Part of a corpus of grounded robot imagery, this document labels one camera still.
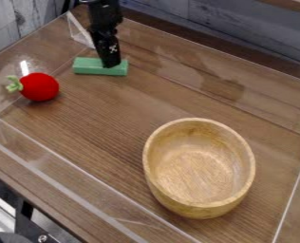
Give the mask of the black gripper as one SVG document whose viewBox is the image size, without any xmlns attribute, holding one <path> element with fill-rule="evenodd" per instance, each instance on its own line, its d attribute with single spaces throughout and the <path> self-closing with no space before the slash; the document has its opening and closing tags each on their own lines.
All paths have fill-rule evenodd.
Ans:
<svg viewBox="0 0 300 243">
<path fill-rule="evenodd" d="M 89 0 L 87 15 L 90 20 L 90 29 L 87 31 L 97 53 L 105 68 L 111 68 L 121 64 L 119 43 L 114 36 L 103 38 L 102 33 L 117 34 L 117 26 L 123 21 L 119 1 Z"/>
</svg>

